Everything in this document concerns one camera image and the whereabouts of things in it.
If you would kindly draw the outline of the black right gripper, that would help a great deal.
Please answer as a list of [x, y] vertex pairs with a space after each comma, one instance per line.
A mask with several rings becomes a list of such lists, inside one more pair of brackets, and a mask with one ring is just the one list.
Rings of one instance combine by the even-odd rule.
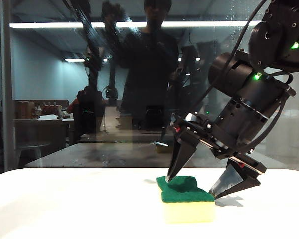
[[178, 174], [202, 143], [216, 158], [229, 158], [225, 171], [209, 190], [214, 199], [260, 186], [257, 177], [266, 168], [248, 155], [265, 137], [257, 134], [266, 122], [267, 105], [246, 99], [231, 99], [215, 120], [199, 113], [188, 113], [184, 118], [172, 114], [174, 146], [166, 182]]

